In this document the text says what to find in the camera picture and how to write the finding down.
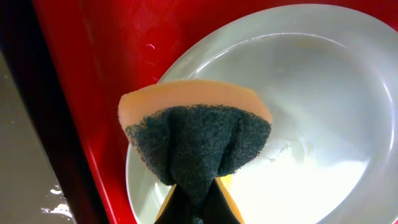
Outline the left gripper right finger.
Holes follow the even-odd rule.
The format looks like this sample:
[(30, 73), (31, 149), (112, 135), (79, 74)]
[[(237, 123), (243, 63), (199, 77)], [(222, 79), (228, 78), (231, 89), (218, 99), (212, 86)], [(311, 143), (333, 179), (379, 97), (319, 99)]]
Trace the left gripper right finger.
[(210, 185), (203, 207), (204, 224), (241, 224), (242, 217), (230, 194), (220, 181)]

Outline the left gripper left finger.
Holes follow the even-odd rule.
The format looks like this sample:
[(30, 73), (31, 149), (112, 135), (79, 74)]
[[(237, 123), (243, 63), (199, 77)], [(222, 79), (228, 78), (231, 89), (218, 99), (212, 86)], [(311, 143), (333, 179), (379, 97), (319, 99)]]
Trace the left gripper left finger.
[(174, 185), (164, 200), (155, 224), (191, 224), (192, 205), (179, 185)]

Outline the green and yellow sponge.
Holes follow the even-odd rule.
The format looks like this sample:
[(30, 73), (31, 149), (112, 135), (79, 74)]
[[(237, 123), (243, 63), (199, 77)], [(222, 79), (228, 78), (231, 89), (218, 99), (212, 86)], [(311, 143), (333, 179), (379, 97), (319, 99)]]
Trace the green and yellow sponge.
[(191, 223), (203, 223), (212, 181), (254, 160), (272, 127), (270, 111), (253, 90), (201, 79), (126, 93), (118, 118), (146, 167), (189, 198)]

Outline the pale green plate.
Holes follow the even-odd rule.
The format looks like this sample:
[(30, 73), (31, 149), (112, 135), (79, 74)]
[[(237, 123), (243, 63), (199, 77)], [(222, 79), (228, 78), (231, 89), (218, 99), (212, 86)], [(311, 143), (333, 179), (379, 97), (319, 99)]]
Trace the pale green plate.
[(224, 179), (246, 223), (397, 220), (397, 32), (359, 11), (275, 7), (209, 34), (162, 76), (257, 92), (261, 155)]

